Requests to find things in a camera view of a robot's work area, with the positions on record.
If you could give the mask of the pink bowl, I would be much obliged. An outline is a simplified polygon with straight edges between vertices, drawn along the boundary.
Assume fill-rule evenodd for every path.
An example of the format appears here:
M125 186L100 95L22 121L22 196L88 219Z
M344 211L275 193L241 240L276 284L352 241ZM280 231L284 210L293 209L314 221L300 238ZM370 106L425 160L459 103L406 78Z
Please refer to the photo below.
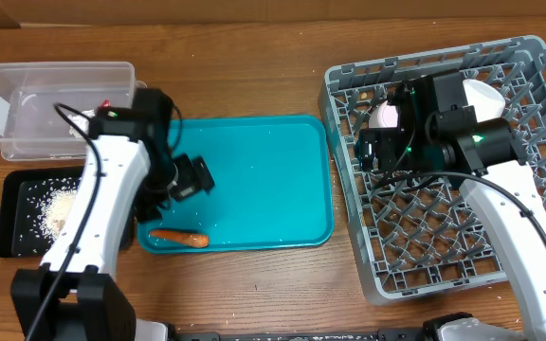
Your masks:
M387 100L378 105L370 114L369 128L396 128L398 113L394 105Z

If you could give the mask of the pale green bowl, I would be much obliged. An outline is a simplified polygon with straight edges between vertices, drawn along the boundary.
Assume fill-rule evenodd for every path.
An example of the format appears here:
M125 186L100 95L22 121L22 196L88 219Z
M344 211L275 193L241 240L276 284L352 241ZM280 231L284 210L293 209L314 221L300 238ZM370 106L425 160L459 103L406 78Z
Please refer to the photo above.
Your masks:
M467 103L475 109L478 123L500 118L505 107L505 99L491 85L478 80L463 80Z

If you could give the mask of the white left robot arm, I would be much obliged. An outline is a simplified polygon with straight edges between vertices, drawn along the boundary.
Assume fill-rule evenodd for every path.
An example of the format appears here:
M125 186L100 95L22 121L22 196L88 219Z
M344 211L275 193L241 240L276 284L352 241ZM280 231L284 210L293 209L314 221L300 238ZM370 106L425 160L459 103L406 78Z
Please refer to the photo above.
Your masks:
M27 340L174 339L172 325L137 317L115 274L131 220L156 220L162 206L215 186L202 158L172 155L180 114L161 90L139 88L130 107L100 107L77 131L87 148L69 215L40 266L10 286Z

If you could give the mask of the white tissue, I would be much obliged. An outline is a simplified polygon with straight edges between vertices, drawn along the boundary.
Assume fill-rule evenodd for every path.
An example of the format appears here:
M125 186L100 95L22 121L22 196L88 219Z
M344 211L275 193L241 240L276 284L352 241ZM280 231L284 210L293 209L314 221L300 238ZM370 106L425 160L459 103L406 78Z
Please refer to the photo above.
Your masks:
M80 128L85 134L88 133L89 119L95 115L94 110L82 111L80 115L78 114L69 114L67 117L73 122L73 124ZM68 131L75 138L81 138L82 135L73 127L69 128Z

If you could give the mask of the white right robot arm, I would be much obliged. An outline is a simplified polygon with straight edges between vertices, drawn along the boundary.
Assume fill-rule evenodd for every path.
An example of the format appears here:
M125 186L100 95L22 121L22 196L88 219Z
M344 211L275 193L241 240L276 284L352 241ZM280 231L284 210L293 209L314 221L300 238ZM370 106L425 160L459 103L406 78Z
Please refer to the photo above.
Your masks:
M483 225L519 303L522 337L546 340L546 210L527 153L494 88L473 96L458 71L404 81L390 126L360 130L355 155L382 188L445 177Z

